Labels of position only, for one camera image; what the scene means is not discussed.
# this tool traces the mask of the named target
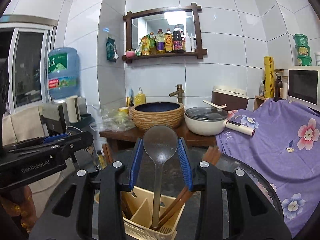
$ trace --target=stacked green tubs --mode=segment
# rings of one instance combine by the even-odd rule
[[[310,47],[308,44],[308,37],[303,34],[295,34],[293,39],[296,43],[296,50],[298,55],[298,63],[300,66],[311,66],[312,59],[310,57]]]

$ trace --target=soap dispenser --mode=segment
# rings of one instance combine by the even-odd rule
[[[146,95],[142,93],[141,88],[139,88],[138,94],[134,97],[134,105],[141,105],[146,102]]]

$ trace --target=wooden mirror frame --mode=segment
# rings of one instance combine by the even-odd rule
[[[198,11],[201,11],[201,6],[197,5],[196,3],[191,3],[191,6],[175,6],[175,7],[162,7],[157,9],[151,9],[141,12],[127,12],[127,14],[123,17],[123,20],[126,22],[126,43],[125,43],[125,50],[132,49],[132,30],[131,30],[131,20],[150,16],[150,15],[156,15],[156,14],[162,14],[165,12],[174,12],[174,11],[186,11],[186,12],[193,12],[193,21],[195,26],[195,32],[196,32],[196,51],[195,52],[183,52],[183,53],[161,53],[161,54],[152,54],[148,56],[139,56],[139,57],[132,57],[127,58],[125,55],[122,56],[122,60],[126,61],[127,63],[132,63],[133,60],[137,59],[146,59],[146,58],[157,58],[157,57],[177,57],[177,56],[196,56],[197,58],[201,59],[203,58],[203,55],[207,55],[207,49],[202,48],[202,39],[201,39],[201,29],[200,29],[200,21],[199,21],[199,14]]]

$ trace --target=faucet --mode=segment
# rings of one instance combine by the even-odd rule
[[[182,94],[184,93],[184,90],[182,89],[182,85],[177,85],[176,88],[177,88],[177,91],[170,93],[169,96],[173,97],[175,95],[178,95],[178,103],[182,103]]]

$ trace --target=pink bowl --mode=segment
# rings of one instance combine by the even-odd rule
[[[126,56],[127,58],[134,57],[134,51],[126,51],[126,52],[125,52],[125,56]]]

